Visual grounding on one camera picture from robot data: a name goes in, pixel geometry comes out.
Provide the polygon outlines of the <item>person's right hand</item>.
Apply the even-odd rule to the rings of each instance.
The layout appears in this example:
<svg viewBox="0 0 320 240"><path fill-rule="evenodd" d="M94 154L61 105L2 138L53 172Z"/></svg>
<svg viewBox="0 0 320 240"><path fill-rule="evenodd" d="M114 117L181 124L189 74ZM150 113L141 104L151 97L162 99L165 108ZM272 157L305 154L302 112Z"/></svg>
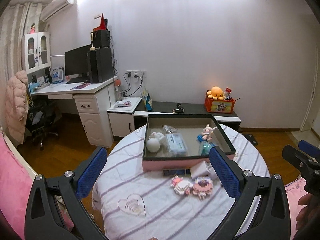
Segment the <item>person's right hand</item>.
<svg viewBox="0 0 320 240"><path fill-rule="evenodd" d="M304 206L296 217L296 230L300 230L317 213L319 213L319 199L307 193L302 196L298 205Z"/></svg>

